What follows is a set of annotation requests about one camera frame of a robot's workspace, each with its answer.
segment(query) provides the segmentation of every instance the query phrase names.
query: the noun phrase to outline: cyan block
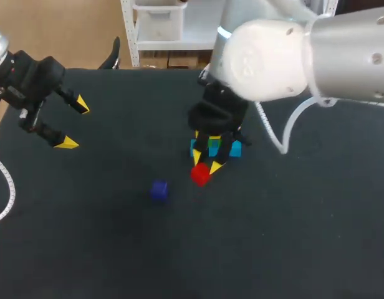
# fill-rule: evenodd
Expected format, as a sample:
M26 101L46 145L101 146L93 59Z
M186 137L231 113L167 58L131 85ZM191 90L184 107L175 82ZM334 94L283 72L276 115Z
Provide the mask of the cyan block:
M232 144L232 149L229 154L230 157L238 157L240 158L242 156L242 143L240 141L235 141Z
M193 145L195 143L195 139L191 140L191 157L193 157ZM219 140L210 140L209 142L209 157L214 157L217 155L220 141ZM230 157L240 158L242 156L242 144L240 141L235 141L232 144L231 152L229 153Z

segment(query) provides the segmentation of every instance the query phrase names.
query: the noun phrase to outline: white storage bin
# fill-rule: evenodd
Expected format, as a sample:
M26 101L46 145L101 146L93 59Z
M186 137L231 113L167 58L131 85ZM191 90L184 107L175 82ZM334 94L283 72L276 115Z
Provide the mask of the white storage bin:
M137 0L139 31L144 40L181 40L187 3L178 0Z

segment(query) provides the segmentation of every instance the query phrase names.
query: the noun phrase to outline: wooden floor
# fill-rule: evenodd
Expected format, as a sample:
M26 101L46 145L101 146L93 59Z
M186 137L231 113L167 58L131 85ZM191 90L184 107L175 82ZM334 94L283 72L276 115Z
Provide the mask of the wooden floor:
M0 0L0 31L11 52L86 69L97 68L120 36L121 68L131 67L120 0ZM1 103L0 121L5 109Z

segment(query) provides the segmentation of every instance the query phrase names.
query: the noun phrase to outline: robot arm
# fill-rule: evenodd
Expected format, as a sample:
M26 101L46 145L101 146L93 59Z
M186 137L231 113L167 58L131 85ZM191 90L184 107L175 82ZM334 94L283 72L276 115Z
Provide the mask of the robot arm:
M247 101L257 102L271 139L287 153L294 120L320 99L384 102L384 7L326 17L300 0L227 0L208 78L189 114L195 165L207 158L213 135L222 143L210 174L226 163L233 142L250 144L241 133ZM307 89L313 99L292 114L282 144L259 102Z
M0 101L21 110L19 126L28 133L36 133L55 148L75 148L78 144L61 131L52 129L40 118L41 108L47 97L56 93L80 114L90 110L83 98L65 88L65 68L52 56L36 61L23 50L11 53L9 41L0 33ZM120 39L113 43L113 50L100 69L117 69Z
M237 95L265 102L299 95L384 102L384 7L293 21L255 20L223 52Z

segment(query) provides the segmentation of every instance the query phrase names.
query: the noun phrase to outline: blue cube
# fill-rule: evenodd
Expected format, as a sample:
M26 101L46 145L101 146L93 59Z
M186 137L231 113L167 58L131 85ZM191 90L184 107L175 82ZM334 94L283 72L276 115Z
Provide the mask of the blue cube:
M154 181L150 189L150 196L155 201L165 202L168 199L168 184L166 181Z

